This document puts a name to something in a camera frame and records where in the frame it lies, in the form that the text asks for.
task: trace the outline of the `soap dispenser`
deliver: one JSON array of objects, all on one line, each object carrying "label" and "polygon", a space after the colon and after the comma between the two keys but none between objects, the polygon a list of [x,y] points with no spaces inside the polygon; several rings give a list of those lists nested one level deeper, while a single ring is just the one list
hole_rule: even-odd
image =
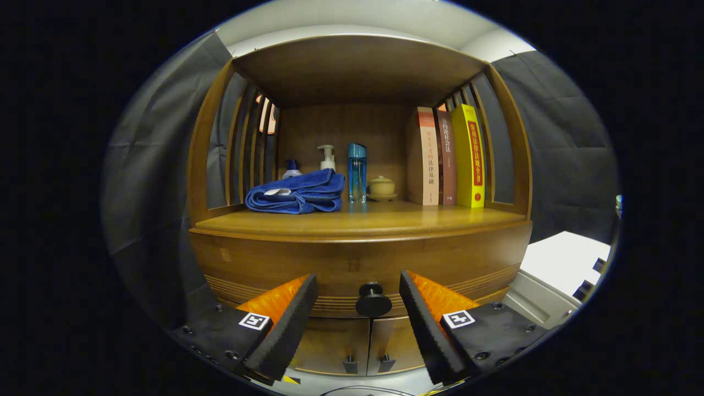
[{"label": "soap dispenser", "polygon": [[292,178],[294,176],[300,176],[303,175],[301,171],[298,169],[298,162],[296,162],[295,159],[287,159],[286,160],[286,173],[281,177],[281,180],[287,179],[287,178]]},{"label": "soap dispenser", "polygon": [[318,149],[323,150],[323,152],[325,153],[325,159],[320,162],[321,170],[330,168],[333,171],[337,172],[337,170],[335,169],[335,156],[332,155],[332,150],[334,148],[335,147],[333,147],[331,144],[324,144],[322,146],[318,146]]}]

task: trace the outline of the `brown book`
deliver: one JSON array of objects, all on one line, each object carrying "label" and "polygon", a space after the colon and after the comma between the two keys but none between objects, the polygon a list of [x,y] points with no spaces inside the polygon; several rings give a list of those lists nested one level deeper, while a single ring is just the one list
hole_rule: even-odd
[{"label": "brown book", "polygon": [[457,201],[457,169],[455,164],[455,133],[452,118],[446,111],[436,110],[438,158],[440,159],[440,202],[454,205]]},{"label": "brown book", "polygon": [[421,205],[437,205],[439,170],[433,109],[418,107],[406,123],[408,200]]}]

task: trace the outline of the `blue bottle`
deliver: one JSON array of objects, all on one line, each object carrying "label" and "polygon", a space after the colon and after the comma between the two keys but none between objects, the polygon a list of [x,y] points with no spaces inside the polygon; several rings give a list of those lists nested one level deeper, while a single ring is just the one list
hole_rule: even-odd
[{"label": "blue bottle", "polygon": [[347,146],[347,180],[350,202],[367,201],[367,147],[350,143]]}]

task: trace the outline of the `shelf board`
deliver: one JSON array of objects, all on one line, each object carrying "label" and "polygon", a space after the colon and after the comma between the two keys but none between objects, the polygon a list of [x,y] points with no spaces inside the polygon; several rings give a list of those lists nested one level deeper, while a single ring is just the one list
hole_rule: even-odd
[{"label": "shelf board", "polygon": [[344,202],[337,212],[304,215],[245,209],[200,221],[191,231],[281,242],[381,242],[466,235],[525,221],[525,215],[489,208]]},{"label": "shelf board", "polygon": [[400,104],[434,107],[487,67],[449,47],[397,37],[309,37],[233,60],[279,107]]}]

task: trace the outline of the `folded towel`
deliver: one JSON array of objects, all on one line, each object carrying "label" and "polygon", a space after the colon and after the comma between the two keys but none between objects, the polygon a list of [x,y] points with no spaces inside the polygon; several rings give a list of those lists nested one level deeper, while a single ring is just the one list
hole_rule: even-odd
[{"label": "folded towel", "polygon": [[[251,210],[261,212],[332,212],[340,210],[342,206],[341,194],[344,187],[344,176],[328,168],[259,185],[249,190],[244,202]],[[276,189],[289,193],[266,194],[267,191]]]}]

